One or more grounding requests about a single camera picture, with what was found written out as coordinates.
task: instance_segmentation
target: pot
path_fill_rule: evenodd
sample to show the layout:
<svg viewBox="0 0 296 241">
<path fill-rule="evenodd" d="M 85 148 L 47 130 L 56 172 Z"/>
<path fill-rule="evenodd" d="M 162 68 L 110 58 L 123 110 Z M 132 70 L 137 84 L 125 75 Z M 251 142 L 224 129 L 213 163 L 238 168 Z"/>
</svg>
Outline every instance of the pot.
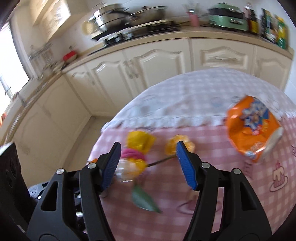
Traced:
<svg viewBox="0 0 296 241">
<path fill-rule="evenodd" d="M 118 10 L 119 12 L 112 13 L 112 10 Z M 94 12 L 94 18 L 90 21 L 95 23 L 96 29 L 100 32 L 105 32 L 121 24 L 127 24 L 128 19 L 124 12 L 124 8 L 121 4 L 111 4 L 99 8 Z"/>
<path fill-rule="evenodd" d="M 162 20 L 165 16 L 165 9 L 166 6 L 157 6 L 157 7 L 150 7 L 147 8 L 146 6 L 143 7 L 141 11 L 135 13 L 129 13 L 126 11 L 114 9 L 109 11 L 109 14 L 123 14 L 126 16 L 130 16 L 129 23 L 132 26 L 141 25 L 144 23 L 154 22 L 158 20 Z"/>
</svg>

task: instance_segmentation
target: pink ribbon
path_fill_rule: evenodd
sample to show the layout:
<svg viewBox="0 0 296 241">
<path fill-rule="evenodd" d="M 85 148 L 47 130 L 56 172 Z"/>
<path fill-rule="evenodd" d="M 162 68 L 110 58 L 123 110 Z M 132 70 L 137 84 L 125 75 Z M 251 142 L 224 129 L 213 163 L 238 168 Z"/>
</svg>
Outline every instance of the pink ribbon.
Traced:
<svg viewBox="0 0 296 241">
<path fill-rule="evenodd" d="M 145 155 L 142 152 L 132 148 L 124 149 L 121 153 L 121 158 L 134 158 L 146 161 Z"/>
</svg>

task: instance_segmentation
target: cabinet handle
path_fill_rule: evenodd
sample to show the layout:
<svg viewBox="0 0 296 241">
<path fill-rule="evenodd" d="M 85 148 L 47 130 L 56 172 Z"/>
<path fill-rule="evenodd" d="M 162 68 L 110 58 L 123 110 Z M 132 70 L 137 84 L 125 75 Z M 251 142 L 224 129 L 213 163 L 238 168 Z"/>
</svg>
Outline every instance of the cabinet handle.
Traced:
<svg viewBox="0 0 296 241">
<path fill-rule="evenodd" d="M 239 24 L 239 25 L 243 25 L 244 24 L 242 21 L 238 21 L 238 20 L 234 20 L 234 19 L 230 19 L 229 22 L 230 23 L 234 23 L 234 24 Z"/>
<path fill-rule="evenodd" d="M 91 85 L 92 85 L 92 86 L 95 86 L 96 83 L 95 83 L 94 79 L 92 78 L 91 74 L 88 73 L 88 72 L 84 72 L 84 74 L 85 74 L 85 75 L 87 76 L 87 78 L 89 79 Z"/>
<path fill-rule="evenodd" d="M 213 59 L 238 62 L 237 58 L 230 58 L 230 57 L 213 57 Z"/>
<path fill-rule="evenodd" d="M 135 67 L 133 61 L 130 60 L 129 62 L 130 62 L 130 64 L 131 64 L 131 72 L 132 72 L 132 74 L 134 75 L 134 77 L 135 77 L 136 79 L 139 78 L 139 75 L 138 75 L 137 72 L 136 72 L 136 67 Z"/>
<path fill-rule="evenodd" d="M 124 67 L 125 67 L 125 69 L 126 69 L 126 74 L 128 75 L 128 77 L 130 78 L 130 79 L 133 79 L 133 76 L 132 76 L 132 74 L 129 72 L 129 66 L 128 66 L 128 62 L 127 61 L 124 61 L 123 62 L 123 65 L 124 65 Z"/>
</svg>

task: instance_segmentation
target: cabinet door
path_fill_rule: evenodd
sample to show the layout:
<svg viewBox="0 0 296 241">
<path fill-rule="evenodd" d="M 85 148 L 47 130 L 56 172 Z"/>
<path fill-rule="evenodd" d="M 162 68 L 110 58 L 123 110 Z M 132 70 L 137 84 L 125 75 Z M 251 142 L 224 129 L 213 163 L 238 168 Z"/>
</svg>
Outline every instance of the cabinet door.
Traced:
<svg viewBox="0 0 296 241">
<path fill-rule="evenodd" d="M 250 74 L 254 45 L 222 39 L 193 39 L 194 70 L 227 67 Z"/>
<path fill-rule="evenodd" d="M 114 107 L 107 101 L 99 83 L 88 73 L 84 65 L 69 71 L 66 76 L 92 115 L 114 116 Z"/>
<path fill-rule="evenodd" d="M 187 39 L 149 43 L 128 48 L 124 53 L 140 92 L 173 76 L 190 72 Z"/>
<path fill-rule="evenodd" d="M 129 78 L 126 69 L 126 60 L 122 51 L 104 55 L 86 63 L 90 74 L 98 83 L 102 92 L 111 100 L 114 108 L 113 114 L 117 114 L 136 95 L 133 95 L 131 84 L 132 77 Z"/>
<path fill-rule="evenodd" d="M 284 90 L 292 60 L 272 50 L 257 47 L 253 75 Z"/>
<path fill-rule="evenodd" d="M 73 145 L 37 104 L 26 114 L 13 139 L 24 154 L 52 169 L 61 167 Z"/>
<path fill-rule="evenodd" d="M 37 160 L 30 153 L 25 153 L 23 147 L 14 139 L 17 147 L 17 155 L 20 160 L 22 167 L 22 176 L 27 187 L 33 186 L 35 184 L 49 181 L 56 168 L 49 167 L 46 162 L 42 160 Z"/>
<path fill-rule="evenodd" d="M 44 113 L 74 141 L 91 117 L 63 76 L 46 90 L 37 103 Z"/>
</svg>

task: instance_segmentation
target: orange snack bag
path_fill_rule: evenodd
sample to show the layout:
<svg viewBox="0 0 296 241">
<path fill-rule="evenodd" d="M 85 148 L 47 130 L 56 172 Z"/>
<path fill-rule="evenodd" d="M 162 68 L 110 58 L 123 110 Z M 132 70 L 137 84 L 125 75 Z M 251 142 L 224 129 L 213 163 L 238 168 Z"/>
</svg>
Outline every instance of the orange snack bag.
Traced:
<svg viewBox="0 0 296 241">
<path fill-rule="evenodd" d="M 264 159 L 284 132 L 268 108 L 251 96 L 228 110 L 226 126 L 232 145 L 253 163 Z"/>
</svg>

